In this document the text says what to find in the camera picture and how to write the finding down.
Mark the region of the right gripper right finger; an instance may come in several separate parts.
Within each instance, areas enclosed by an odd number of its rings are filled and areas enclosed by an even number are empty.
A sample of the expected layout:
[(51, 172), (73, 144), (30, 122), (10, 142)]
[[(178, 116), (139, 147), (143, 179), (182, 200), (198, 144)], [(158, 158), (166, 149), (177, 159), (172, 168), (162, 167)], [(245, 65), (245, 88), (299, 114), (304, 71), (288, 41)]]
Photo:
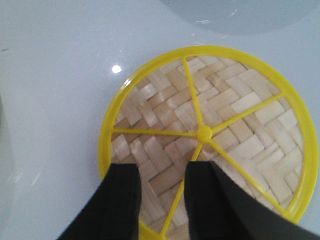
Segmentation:
[(318, 240), (269, 210), (214, 162), (189, 162), (184, 199), (192, 240)]

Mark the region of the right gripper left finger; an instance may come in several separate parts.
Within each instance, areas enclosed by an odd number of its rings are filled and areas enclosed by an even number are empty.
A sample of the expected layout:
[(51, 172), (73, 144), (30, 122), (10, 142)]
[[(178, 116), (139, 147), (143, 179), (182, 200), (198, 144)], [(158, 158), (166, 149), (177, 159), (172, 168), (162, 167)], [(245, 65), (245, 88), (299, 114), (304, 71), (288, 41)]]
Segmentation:
[(101, 185), (61, 240), (137, 240), (142, 186), (136, 164), (111, 164)]

